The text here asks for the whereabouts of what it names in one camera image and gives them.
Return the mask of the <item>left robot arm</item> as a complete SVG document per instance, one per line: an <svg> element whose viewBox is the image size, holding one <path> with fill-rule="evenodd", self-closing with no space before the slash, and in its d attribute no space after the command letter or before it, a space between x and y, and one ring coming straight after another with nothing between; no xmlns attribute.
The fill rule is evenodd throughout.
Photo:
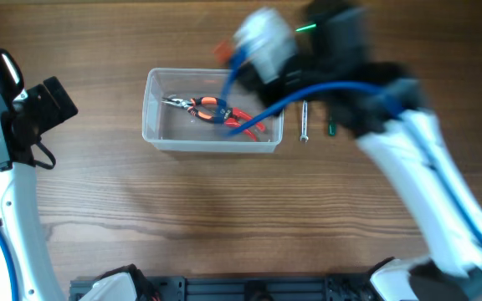
<svg viewBox="0 0 482 301"><path fill-rule="evenodd" d="M0 48L0 300L64 300L37 203L37 169L54 155L42 134L77 115L56 77L26 89L13 56Z"/></svg>

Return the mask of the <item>green handled screwdriver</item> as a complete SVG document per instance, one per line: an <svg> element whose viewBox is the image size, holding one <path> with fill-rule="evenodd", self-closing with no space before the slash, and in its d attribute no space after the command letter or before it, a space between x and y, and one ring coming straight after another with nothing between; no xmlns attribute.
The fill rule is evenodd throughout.
<svg viewBox="0 0 482 301"><path fill-rule="evenodd" d="M336 135L337 125L334 121L333 117L330 116L328 118L328 136L335 136Z"/></svg>

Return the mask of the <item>red handled snips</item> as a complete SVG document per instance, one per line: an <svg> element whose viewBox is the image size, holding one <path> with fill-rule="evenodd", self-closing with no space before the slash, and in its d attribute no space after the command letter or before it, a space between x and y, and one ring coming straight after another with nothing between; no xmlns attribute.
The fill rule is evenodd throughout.
<svg viewBox="0 0 482 301"><path fill-rule="evenodd" d="M252 115L237 107L227 108L223 110L223 112L221 110L219 116L222 117L223 123L231 128L238 128L244 123L251 121L254 118ZM255 127L261 133L264 133L267 130L265 124L263 124L262 122L256 123ZM259 141L257 135L252 130L247 129L244 130L243 133L254 142Z"/></svg>

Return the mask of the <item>orange black needle-nose pliers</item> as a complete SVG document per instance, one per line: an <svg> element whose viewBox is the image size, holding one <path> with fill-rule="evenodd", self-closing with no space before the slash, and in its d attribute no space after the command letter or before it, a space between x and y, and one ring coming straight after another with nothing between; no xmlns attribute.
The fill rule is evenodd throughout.
<svg viewBox="0 0 482 301"><path fill-rule="evenodd" d="M232 114L227 103L216 97L200 97L192 99L163 98L163 103L186 109L187 112L212 124L223 124Z"/></svg>

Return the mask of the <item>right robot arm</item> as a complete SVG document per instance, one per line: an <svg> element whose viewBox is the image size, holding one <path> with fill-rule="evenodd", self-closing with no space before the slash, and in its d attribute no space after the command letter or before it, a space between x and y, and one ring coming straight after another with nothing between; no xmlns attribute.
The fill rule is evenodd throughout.
<svg viewBox="0 0 482 301"><path fill-rule="evenodd" d="M372 59L362 8L314 1L292 29L272 8L246 17L233 36L243 54L237 81L264 104L261 119L297 100L327 103L378 166L428 246L370 273L383 300L474 300L482 295L482 209L449 154L418 80L401 64Z"/></svg>

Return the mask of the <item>small silver wrench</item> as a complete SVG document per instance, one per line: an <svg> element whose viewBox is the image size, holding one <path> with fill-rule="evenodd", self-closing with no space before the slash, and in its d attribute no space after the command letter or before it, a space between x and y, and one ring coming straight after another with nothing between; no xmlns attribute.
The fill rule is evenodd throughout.
<svg viewBox="0 0 482 301"><path fill-rule="evenodd" d="M307 123L308 123L308 102L304 100L302 103L301 132L300 132L300 141L302 142L307 142L309 139L307 135Z"/></svg>

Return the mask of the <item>black red screwdriver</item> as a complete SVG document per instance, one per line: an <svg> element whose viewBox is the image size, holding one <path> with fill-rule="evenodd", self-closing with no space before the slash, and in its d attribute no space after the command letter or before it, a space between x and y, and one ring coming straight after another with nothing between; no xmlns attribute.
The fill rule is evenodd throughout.
<svg viewBox="0 0 482 301"><path fill-rule="evenodd" d="M215 47L213 54L220 64L229 64L236 54L236 51L230 41L223 40Z"/></svg>

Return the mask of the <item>clear plastic container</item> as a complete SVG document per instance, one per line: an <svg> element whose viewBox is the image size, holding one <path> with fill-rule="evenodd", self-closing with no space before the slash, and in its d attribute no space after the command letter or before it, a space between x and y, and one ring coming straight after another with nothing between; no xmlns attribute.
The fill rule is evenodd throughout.
<svg viewBox="0 0 482 301"><path fill-rule="evenodd" d="M190 115L169 105L167 98L190 100L218 97L230 71L227 69L152 69L147 78L142 108L142 136L160 151L272 153L282 141L284 116L263 121L264 131L253 126L246 134L227 137L230 129Z"/></svg>

